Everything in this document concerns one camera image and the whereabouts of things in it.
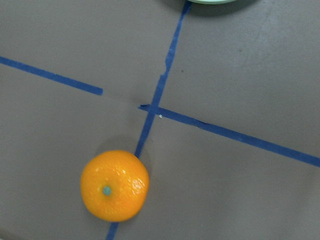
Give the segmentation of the orange mandarin fruit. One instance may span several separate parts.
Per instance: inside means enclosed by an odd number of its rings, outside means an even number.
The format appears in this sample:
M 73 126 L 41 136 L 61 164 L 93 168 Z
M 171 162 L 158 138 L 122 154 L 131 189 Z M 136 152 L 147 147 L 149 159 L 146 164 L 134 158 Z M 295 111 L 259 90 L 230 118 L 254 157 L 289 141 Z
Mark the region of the orange mandarin fruit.
M 103 152 L 84 167 L 80 192 L 87 210 L 107 222 L 124 222 L 139 213 L 149 190 L 144 164 L 124 150 Z

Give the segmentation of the light green plate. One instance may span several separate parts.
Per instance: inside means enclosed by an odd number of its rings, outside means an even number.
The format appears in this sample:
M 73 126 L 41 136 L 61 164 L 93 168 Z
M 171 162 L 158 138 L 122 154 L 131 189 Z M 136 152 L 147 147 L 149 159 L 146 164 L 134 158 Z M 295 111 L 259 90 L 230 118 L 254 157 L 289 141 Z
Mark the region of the light green plate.
M 202 5 L 221 5 L 235 2 L 236 0 L 188 0 L 189 2 Z

